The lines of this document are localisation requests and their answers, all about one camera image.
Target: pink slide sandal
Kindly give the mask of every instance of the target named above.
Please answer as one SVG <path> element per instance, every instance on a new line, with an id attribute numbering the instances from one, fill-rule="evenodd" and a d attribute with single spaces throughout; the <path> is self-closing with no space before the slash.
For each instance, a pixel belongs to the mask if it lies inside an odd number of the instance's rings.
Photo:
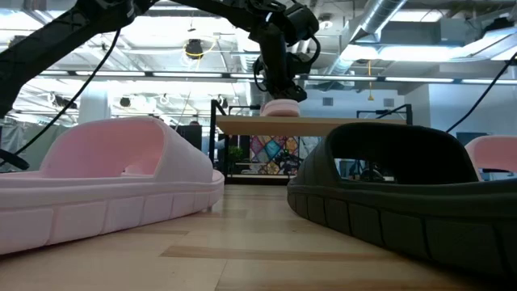
<path id="1" fill-rule="evenodd" d="M 223 191 L 208 157 L 160 120 L 81 124 L 39 171 L 0 175 L 0 255 L 195 213 Z"/>
<path id="2" fill-rule="evenodd" d="M 289 99 L 273 100 L 262 106 L 260 116 L 300 117 L 300 105 Z"/>
<path id="3" fill-rule="evenodd" d="M 477 169 L 517 172 L 517 137 L 478 137 L 473 139 L 465 149 Z"/>

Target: ceiling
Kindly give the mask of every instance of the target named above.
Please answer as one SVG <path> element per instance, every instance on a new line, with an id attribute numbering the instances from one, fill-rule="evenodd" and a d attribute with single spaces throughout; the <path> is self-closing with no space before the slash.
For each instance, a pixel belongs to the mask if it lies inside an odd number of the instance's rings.
<path id="1" fill-rule="evenodd" d="M 7 48 L 15 36 L 28 36 L 33 31 L 59 16 L 65 9 L 74 4 L 73 0 L 54 3 L 48 0 L 45 9 L 21 10 L 16 0 L 11 5 L 0 8 L 0 51 Z M 313 65 L 313 72 L 322 74 L 326 68 L 339 58 L 344 50 L 340 36 L 347 20 L 360 17 L 366 1 L 361 0 L 307 0 L 305 4 L 313 7 L 315 14 L 325 17 L 331 22 L 327 29 L 321 29 L 317 38 L 322 43 L 322 54 Z M 392 18 L 392 22 L 412 23 L 417 29 L 431 27 L 445 19 L 458 19 L 465 26 L 472 27 L 472 33 L 478 33 L 483 21 L 491 21 L 501 13 L 511 15 L 515 1 L 436 1 L 409 0 Z M 246 72 L 246 59 L 254 60 L 257 53 L 243 56 L 243 52 L 258 52 L 256 43 L 247 39 L 247 33 L 236 29 L 226 19 L 211 17 L 202 11 L 167 10 L 158 3 L 157 9 L 149 11 L 145 16 L 122 29 L 116 49 L 102 70 L 114 71 L 192 71 L 192 72 Z M 386 35 L 397 35 L 395 26 L 386 27 Z M 50 67 L 50 70 L 91 71 L 103 58 L 105 51 L 111 45 L 114 33 L 97 35 L 84 45 L 76 48 L 68 56 Z M 198 60 L 185 56 L 184 45 L 190 39 L 201 40 L 204 55 Z M 517 40 L 508 40 L 500 53 L 517 50 Z M 303 44 L 296 45 L 297 50 L 303 49 Z M 313 42 L 306 44 L 313 52 Z M 488 70 L 487 62 L 493 70 Z M 356 60 L 350 67 L 354 74 L 389 75 L 389 76 L 445 76 L 461 74 L 461 72 L 477 72 L 478 77 L 494 76 L 498 68 L 497 61 L 471 61 L 470 64 L 451 64 L 437 61 L 397 61 L 373 60 L 371 62 Z M 172 122 L 187 124 L 193 115 L 208 117 L 210 100 L 218 97 L 226 98 L 229 104 L 249 105 L 250 83 L 247 80 L 238 82 L 183 82 L 165 80 L 145 80 L 135 78 L 103 79 L 112 97 L 112 110 L 115 115 L 169 115 Z M 37 116 L 52 116 L 60 108 L 56 108 L 49 100 L 54 95 L 65 98 L 72 97 L 83 80 L 71 79 L 67 76 L 52 78 L 34 78 L 26 84 L 15 103 L 15 109 L 23 112 L 36 112 Z M 368 89 L 368 83 L 356 83 L 348 90 L 362 91 Z M 405 94 L 413 85 L 405 83 L 376 83 L 374 90 L 397 90 Z M 127 97 L 135 99 L 134 107 L 123 108 L 120 99 Z M 77 111 L 69 111 L 63 117 L 63 124 L 73 124 L 77 120 Z M 202 124 L 208 124 L 208 119 L 202 118 Z"/>

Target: colorful mosaic artwork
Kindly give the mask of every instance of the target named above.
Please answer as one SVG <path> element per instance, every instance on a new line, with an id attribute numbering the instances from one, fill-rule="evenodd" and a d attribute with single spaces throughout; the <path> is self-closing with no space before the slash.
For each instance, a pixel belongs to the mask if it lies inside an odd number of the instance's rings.
<path id="1" fill-rule="evenodd" d="M 298 155 L 298 137 L 270 137 L 270 136 L 251 136 L 250 158 L 251 162 L 265 163 L 261 167 L 259 174 L 266 175 L 285 175 L 281 165 L 274 161 L 274 158 L 281 150 L 288 150 L 290 154 Z"/>

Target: wooden table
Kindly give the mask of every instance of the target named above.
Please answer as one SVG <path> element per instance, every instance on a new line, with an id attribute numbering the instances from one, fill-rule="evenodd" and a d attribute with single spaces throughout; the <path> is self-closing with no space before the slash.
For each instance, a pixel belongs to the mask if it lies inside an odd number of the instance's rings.
<path id="1" fill-rule="evenodd" d="M 323 137 L 342 124 L 375 122 L 406 124 L 405 120 L 356 118 L 218 116 L 216 124 L 225 134 L 290 137 Z"/>
<path id="2" fill-rule="evenodd" d="M 0 257 L 2 291 L 495 289 L 298 217 L 285 187 L 227 186 L 212 212 Z"/>

